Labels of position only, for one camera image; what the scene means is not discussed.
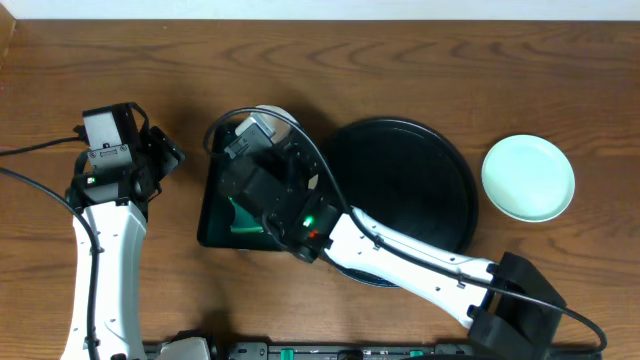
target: round black tray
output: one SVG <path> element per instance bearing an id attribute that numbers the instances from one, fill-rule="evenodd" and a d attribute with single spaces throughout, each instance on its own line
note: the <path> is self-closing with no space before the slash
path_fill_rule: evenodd
<path id="1" fill-rule="evenodd" d="M 442 135 L 408 120 L 378 118 L 338 130 L 321 148 L 352 205 L 438 248 L 459 254 L 467 249 L 478 195 L 467 163 Z M 369 285 L 395 287 L 368 273 L 338 269 Z"/>

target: green object in bin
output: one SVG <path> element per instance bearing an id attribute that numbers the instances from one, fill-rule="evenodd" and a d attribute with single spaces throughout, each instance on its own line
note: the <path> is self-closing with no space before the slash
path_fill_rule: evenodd
<path id="1" fill-rule="evenodd" d="M 264 231 L 262 226 L 253 219 L 253 216 L 251 216 L 247 210 L 233 202 L 233 199 L 229 198 L 229 201 L 231 201 L 233 209 L 236 212 L 236 216 L 231 224 L 231 232 L 233 234 L 255 234 Z"/>
<path id="2" fill-rule="evenodd" d="M 280 351 L 280 360 L 293 360 L 293 349 L 282 349 Z"/>

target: wire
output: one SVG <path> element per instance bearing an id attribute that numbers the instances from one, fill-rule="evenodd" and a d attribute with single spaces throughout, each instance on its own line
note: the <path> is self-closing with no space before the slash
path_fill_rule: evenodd
<path id="1" fill-rule="evenodd" d="M 95 360 L 98 358 L 96 352 L 97 339 L 95 335 L 95 309 L 96 309 L 96 288 L 98 285 L 98 254 L 100 253 L 100 245 L 98 244 L 98 239 L 96 238 L 93 230 L 91 230 L 91 226 L 87 223 L 87 221 L 80 215 L 75 209 L 69 204 L 62 196 L 56 194 L 53 190 L 47 188 L 44 185 L 41 185 L 26 176 L 15 173 L 11 170 L 7 170 L 3 167 L 0 167 L 0 174 L 7 175 L 16 180 L 22 181 L 27 185 L 31 185 L 32 187 L 44 192 L 49 195 L 55 201 L 64 206 L 82 225 L 84 230 L 87 232 L 89 236 L 89 242 L 91 243 L 91 273 L 89 275 L 89 299 L 87 301 L 87 337 L 85 338 L 85 342 L 89 349 L 89 359 Z"/>
<path id="2" fill-rule="evenodd" d="M 220 127 L 221 125 L 227 123 L 231 118 L 233 118 L 236 115 L 240 115 L 240 114 L 247 114 L 247 113 L 262 113 L 265 115 L 270 115 L 273 116 L 283 122 L 285 122 L 286 124 L 288 124 L 289 126 L 291 126 L 291 128 L 293 128 L 299 135 L 301 135 L 305 141 L 307 142 L 307 144 L 311 147 L 311 150 L 313 150 L 313 152 L 315 153 L 316 157 L 318 158 L 318 162 L 322 165 L 322 168 L 324 169 L 327 178 L 329 179 L 329 182 L 331 182 L 331 185 L 333 186 L 333 189 L 336 193 L 336 196 L 338 197 L 338 201 L 340 202 L 340 205 L 343 207 L 344 212 L 351 218 L 351 220 L 353 221 L 353 223 L 355 224 L 355 226 L 358 228 L 358 230 L 360 230 L 362 232 L 362 234 L 364 234 L 366 237 L 368 237 L 369 239 L 371 239 L 371 241 L 374 242 L 374 244 L 376 244 L 377 246 L 379 246 L 380 248 L 390 252 L 393 255 L 398 256 L 399 258 L 406 260 L 414 265 L 417 266 L 421 266 L 423 268 L 426 268 L 428 270 L 434 271 L 440 275 L 446 276 L 448 278 L 451 279 L 455 279 L 458 280 L 461 283 L 465 283 L 465 284 L 469 284 L 469 285 L 474 285 L 474 286 L 478 286 L 481 288 L 484 288 L 488 291 L 492 291 L 495 293 L 499 293 L 502 294 L 503 296 L 510 296 L 519 300 L 523 300 L 526 302 L 530 302 L 532 304 L 536 304 L 539 306 L 543 306 L 546 307 L 548 309 L 551 309 L 553 311 L 557 311 L 560 312 L 563 315 L 569 316 L 570 318 L 573 318 L 579 322 L 581 322 L 582 324 L 586 325 L 589 329 L 591 329 L 597 336 L 598 339 L 600 340 L 600 345 L 598 345 L 597 347 L 593 348 L 593 349 L 586 349 L 586 350 L 559 350 L 554 352 L 552 355 L 553 356 L 562 356 L 562 355 L 597 355 L 599 353 L 601 353 L 602 351 L 604 351 L 604 349 L 606 349 L 607 347 L 607 335 L 604 333 L 604 331 L 598 326 L 596 325 L 593 321 L 587 319 L 586 317 L 584 317 L 583 315 L 568 309 L 566 307 L 560 307 L 551 303 L 548 303 L 546 301 L 540 300 L 540 299 L 536 299 L 530 296 L 527 296 L 525 294 L 519 293 L 519 292 L 515 292 L 515 291 L 511 291 L 511 290 L 507 290 L 507 289 L 503 289 L 503 288 L 499 288 L 496 286 L 493 286 L 491 284 L 487 284 L 485 282 L 482 281 L 478 281 L 476 279 L 470 278 L 464 274 L 458 274 L 455 273 L 453 271 L 449 271 L 443 268 L 440 268 L 436 265 L 427 263 L 425 261 L 422 261 L 420 259 L 417 259 L 413 256 L 410 256 L 396 248 L 394 248 L 393 246 L 385 243 L 385 241 L 380 238 L 379 236 L 377 236 L 376 234 L 372 233 L 364 224 L 362 224 L 362 222 L 360 221 L 360 219 L 354 214 L 353 209 L 351 207 L 351 205 L 349 205 L 349 202 L 347 201 L 347 199 L 345 198 L 344 194 L 342 193 L 342 190 L 340 189 L 340 186 L 338 185 L 338 181 L 336 180 L 335 176 L 333 175 L 333 172 L 331 171 L 331 168 L 329 167 L 329 164 L 327 163 L 327 161 L 325 160 L 324 156 L 322 155 L 322 152 L 320 151 L 320 149 L 318 149 L 318 147 L 316 146 L 316 144 L 313 142 L 313 140 L 309 137 L 309 135 L 304 131 L 304 129 L 295 121 L 292 121 L 291 119 L 287 118 L 286 116 L 277 113 L 275 111 L 271 111 L 268 109 L 263 109 L 263 108 L 257 108 L 257 107 L 246 107 L 246 108 L 240 108 L 240 109 L 235 109 L 235 110 L 231 110 L 229 112 L 227 112 L 226 114 L 222 115 L 221 117 L 219 117 L 216 121 L 213 122 L 213 124 L 211 124 L 211 126 L 209 126 L 209 128 L 207 129 L 207 132 L 205 133 L 205 138 L 204 141 L 202 142 L 202 146 L 204 147 L 204 150 L 207 154 L 209 154 L 212 157 L 219 157 L 221 155 L 224 155 L 224 153 L 214 153 L 213 151 L 209 150 L 209 138 L 211 137 L 212 134 L 215 133 L 216 129 L 218 127 Z"/>
<path id="3" fill-rule="evenodd" d="M 38 144 L 38 145 L 27 146 L 20 149 L 0 151 L 0 156 L 23 154 L 29 151 L 43 149 L 52 145 L 58 145 L 58 144 L 73 142 L 73 141 L 83 141 L 83 139 L 80 136 L 62 138 L 62 139 L 53 140 L 53 141 L 49 141 L 49 142 Z"/>

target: plate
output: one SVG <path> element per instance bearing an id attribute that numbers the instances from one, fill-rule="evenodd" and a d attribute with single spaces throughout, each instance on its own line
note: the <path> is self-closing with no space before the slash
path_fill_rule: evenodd
<path id="1" fill-rule="evenodd" d="M 555 145 L 537 136 L 515 135 L 495 144 L 485 157 L 482 186 L 505 214 L 543 222 L 569 206 L 575 177 L 569 160 Z"/>

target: green object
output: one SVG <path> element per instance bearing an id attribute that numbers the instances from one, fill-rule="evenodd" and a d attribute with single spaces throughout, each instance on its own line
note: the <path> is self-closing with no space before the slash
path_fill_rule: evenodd
<path id="1" fill-rule="evenodd" d="M 293 349 L 282 349 L 280 351 L 280 360 L 293 360 Z"/>
<path id="2" fill-rule="evenodd" d="M 302 226 L 309 227 L 311 226 L 311 224 L 313 224 L 313 216 L 309 215 L 306 218 L 304 218 L 304 222 L 302 223 Z"/>
<path id="3" fill-rule="evenodd" d="M 233 199 L 229 198 L 229 201 L 233 204 L 233 209 L 236 213 L 231 224 L 231 232 L 233 234 L 254 234 L 264 231 L 262 226 L 253 219 L 253 216 L 247 210 L 233 202 Z"/>

